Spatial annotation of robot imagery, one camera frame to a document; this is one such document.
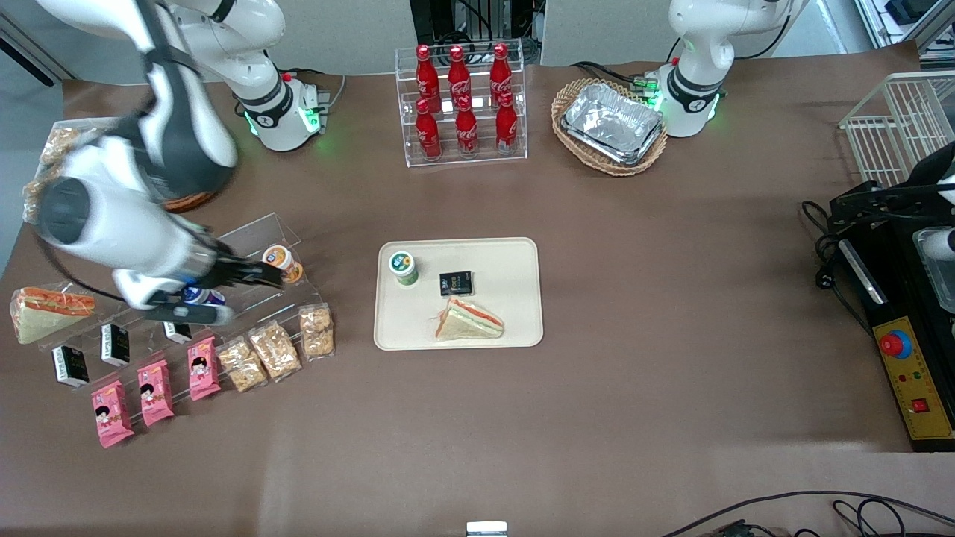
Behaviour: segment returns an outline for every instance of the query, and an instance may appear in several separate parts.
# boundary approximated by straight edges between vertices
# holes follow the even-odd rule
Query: sandwich
[[[494,339],[504,333],[504,323],[493,313],[452,297],[441,312],[435,337],[449,339]]]
[[[93,314],[92,296],[40,288],[23,288],[11,302],[13,329],[21,345],[61,331]]]

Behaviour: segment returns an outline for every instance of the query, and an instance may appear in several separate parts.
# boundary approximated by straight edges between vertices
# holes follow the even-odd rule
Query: pink snack package
[[[196,401],[215,394],[219,387],[219,368],[216,367],[215,336],[206,337],[189,347],[186,362],[189,364],[189,396]]]
[[[169,369],[166,360],[160,360],[137,371],[139,378],[139,404],[142,420],[151,427],[160,419],[171,418],[173,393],[169,389]]]
[[[122,382],[117,380],[93,392],[93,410],[96,412],[96,432],[103,447],[134,434],[129,413],[126,412],[126,394]]]

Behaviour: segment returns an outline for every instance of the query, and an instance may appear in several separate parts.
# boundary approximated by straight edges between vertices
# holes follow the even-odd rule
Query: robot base
[[[293,78],[286,84],[292,91],[292,105],[279,118],[277,124],[271,124],[270,118],[265,116],[259,117],[260,124],[255,124],[251,118],[249,119],[252,133],[272,151],[284,152],[298,149],[311,137],[325,132],[323,128],[325,122],[320,114],[323,109],[319,107],[318,90],[315,85],[303,83],[297,78]],[[269,121],[269,126],[263,124],[266,120]]]
[[[676,99],[667,85],[667,78],[673,70],[672,65],[664,65],[658,71],[660,88],[660,113],[663,114],[664,124],[667,126],[667,135],[676,138],[687,138],[703,130],[710,120],[710,113],[716,101],[714,98],[707,103],[700,99],[691,102],[688,106],[694,112],[688,112],[683,103]]]

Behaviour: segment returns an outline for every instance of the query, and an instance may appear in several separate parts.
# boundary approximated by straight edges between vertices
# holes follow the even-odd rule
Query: brown table
[[[515,536],[655,535],[797,488],[951,512],[955,456],[908,453],[871,343],[813,284],[815,231],[798,216],[799,201],[825,203],[857,179],[837,121],[885,75],[917,68],[910,46],[740,61],[707,129],[622,180],[581,165],[550,130],[550,100],[575,69],[529,69],[527,161],[415,170],[388,76],[350,78],[329,133],[289,154],[254,140],[214,84],[243,163],[190,218],[226,231],[277,211],[334,307],[339,353],[261,391],[183,404],[187,416],[103,450],[89,401],[3,331],[0,525],[426,536],[503,519]],[[143,90],[69,83],[65,95],[69,118],[110,116]],[[382,244],[494,236],[540,248],[539,346],[374,347]],[[38,263],[21,233],[0,291],[57,279]],[[738,514],[836,529],[823,499]]]

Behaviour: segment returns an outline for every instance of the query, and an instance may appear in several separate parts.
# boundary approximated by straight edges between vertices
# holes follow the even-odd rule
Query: coca-cola bottle
[[[497,108],[500,94],[511,91],[511,65],[507,63],[507,45],[494,46],[494,65],[491,66],[491,106]]]
[[[464,66],[464,49],[460,45],[451,47],[451,69],[448,70],[448,85],[451,86],[451,102],[455,109],[467,97],[468,109],[471,109],[471,74]]]
[[[462,159],[473,159],[478,155],[478,119],[471,111],[471,96],[466,95],[455,100],[457,105],[457,151]]]
[[[431,115],[428,99],[420,98],[414,105],[418,111],[418,118],[414,122],[414,127],[418,131],[421,153],[424,154],[425,161],[437,161],[441,158],[441,140],[437,136],[437,121]]]
[[[498,96],[498,153],[505,157],[514,155],[518,146],[518,114],[514,112],[514,94],[510,91]]]
[[[441,89],[437,85],[437,69],[431,63],[428,45],[418,45],[415,50],[418,58],[417,79],[421,98],[428,101],[428,111],[437,114],[441,111]]]

